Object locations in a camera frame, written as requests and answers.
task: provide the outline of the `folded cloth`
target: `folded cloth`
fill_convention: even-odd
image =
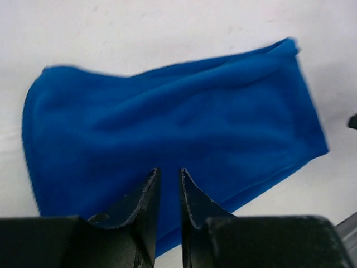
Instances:
[[[45,68],[22,125],[41,215],[89,218],[159,167],[160,255],[180,243],[179,168],[233,211],[327,153],[297,53],[285,39],[130,77]]]

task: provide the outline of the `black object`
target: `black object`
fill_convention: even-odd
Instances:
[[[1,268],[153,267],[160,171],[103,214],[3,219]]]
[[[350,118],[348,121],[348,127],[357,130],[357,114]]]
[[[184,268],[353,267],[321,217],[235,217],[180,171]],[[0,267],[154,265],[160,170],[104,213],[0,220]]]

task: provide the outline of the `white table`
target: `white table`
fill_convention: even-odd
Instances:
[[[236,215],[357,211],[355,0],[0,0],[0,216],[38,215],[21,146],[26,92],[45,65],[134,74],[298,39],[331,152]],[[176,248],[156,267],[181,267]]]

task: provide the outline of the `towel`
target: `towel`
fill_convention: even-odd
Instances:
[[[159,167],[158,256],[181,242],[179,168],[234,211],[327,153],[297,53],[284,39],[128,77],[44,68],[22,124],[41,215],[89,218]]]

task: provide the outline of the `blue cloth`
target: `blue cloth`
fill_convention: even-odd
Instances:
[[[180,243],[179,168],[233,211],[327,153],[297,53],[285,39],[130,77],[45,68],[23,111],[41,215],[89,218],[160,167],[160,255]]]

